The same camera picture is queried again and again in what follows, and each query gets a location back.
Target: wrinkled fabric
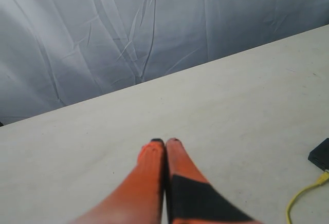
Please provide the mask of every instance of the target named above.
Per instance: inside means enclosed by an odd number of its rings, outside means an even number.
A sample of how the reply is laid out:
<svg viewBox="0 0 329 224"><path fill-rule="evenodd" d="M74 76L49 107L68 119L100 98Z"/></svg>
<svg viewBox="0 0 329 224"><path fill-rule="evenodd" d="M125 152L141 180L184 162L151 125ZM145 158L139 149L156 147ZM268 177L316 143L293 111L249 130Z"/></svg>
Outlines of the wrinkled fabric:
<svg viewBox="0 0 329 224"><path fill-rule="evenodd" d="M4 124L329 22L329 0L0 2Z"/></svg>

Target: white backdrop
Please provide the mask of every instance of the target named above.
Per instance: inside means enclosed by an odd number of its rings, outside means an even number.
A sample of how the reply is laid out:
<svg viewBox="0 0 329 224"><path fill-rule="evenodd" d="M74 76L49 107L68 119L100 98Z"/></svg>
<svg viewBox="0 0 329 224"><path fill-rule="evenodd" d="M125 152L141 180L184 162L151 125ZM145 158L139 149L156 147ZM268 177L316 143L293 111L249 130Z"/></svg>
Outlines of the white backdrop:
<svg viewBox="0 0 329 224"><path fill-rule="evenodd" d="M4 124L329 22L329 0L0 3Z"/></svg>

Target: black device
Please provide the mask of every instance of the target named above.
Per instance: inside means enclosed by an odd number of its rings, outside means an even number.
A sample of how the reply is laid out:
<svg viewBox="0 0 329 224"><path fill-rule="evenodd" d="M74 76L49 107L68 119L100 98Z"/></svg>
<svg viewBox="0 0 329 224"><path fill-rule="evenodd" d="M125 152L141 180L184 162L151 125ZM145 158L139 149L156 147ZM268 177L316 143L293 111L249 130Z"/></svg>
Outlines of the black device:
<svg viewBox="0 0 329 224"><path fill-rule="evenodd" d="M329 170L329 138L309 153L308 159L322 170Z"/></svg>

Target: white table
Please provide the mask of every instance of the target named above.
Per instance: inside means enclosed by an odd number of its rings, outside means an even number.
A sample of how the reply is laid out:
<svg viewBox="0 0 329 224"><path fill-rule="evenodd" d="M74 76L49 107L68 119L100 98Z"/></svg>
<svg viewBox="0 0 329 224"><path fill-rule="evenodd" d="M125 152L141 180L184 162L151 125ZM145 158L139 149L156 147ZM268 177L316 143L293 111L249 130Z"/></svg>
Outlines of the white table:
<svg viewBox="0 0 329 224"><path fill-rule="evenodd" d="M329 26L0 128L0 222L61 223L98 203L151 138L180 138L212 184L265 223L321 174ZM294 223L327 223L329 184Z"/></svg>

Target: yellow cable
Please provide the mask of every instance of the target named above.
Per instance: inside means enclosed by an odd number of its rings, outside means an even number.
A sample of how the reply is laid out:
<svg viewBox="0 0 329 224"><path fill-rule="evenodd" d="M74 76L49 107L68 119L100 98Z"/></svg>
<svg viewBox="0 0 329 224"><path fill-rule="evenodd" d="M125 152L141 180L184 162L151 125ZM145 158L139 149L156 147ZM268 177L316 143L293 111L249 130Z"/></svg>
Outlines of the yellow cable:
<svg viewBox="0 0 329 224"><path fill-rule="evenodd" d="M323 174L321 174L321 176L317 179L317 181L314 183L314 184L311 184L307 187L305 187L304 189L302 189L301 191L299 191L289 202L289 204L287 205L287 208L286 208L286 222L287 224L292 224L291 222L291 217L290 217L290 212L291 212L291 208L293 207L293 205L295 204L296 200L298 199L298 197L313 189L313 188L316 188L318 186L321 186L323 184L325 184L327 181L329 181L329 171L326 170L324 171Z"/></svg>

